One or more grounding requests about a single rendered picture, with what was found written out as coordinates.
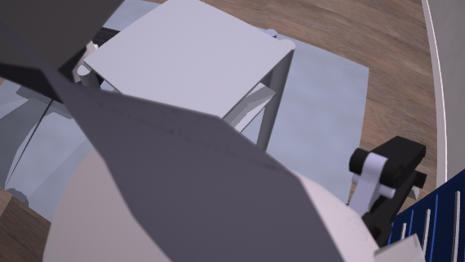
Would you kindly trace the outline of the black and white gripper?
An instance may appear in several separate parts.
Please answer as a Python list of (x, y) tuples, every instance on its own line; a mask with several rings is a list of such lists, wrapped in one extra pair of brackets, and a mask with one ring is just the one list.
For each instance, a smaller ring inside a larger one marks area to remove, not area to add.
[(424, 186), (427, 174), (415, 169), (426, 152), (426, 145), (397, 135), (371, 151), (356, 148), (350, 158), (357, 186), (346, 205), (360, 216), (379, 249), (387, 245), (406, 198), (417, 200)]

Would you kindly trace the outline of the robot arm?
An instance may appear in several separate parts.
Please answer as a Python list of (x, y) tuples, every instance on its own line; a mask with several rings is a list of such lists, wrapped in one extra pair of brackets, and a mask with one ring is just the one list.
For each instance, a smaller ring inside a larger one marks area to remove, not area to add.
[(43, 262), (426, 262), (416, 233), (379, 249), (350, 207), (217, 115), (76, 84), (124, 1), (0, 0), (1, 78), (63, 102), (94, 147)]

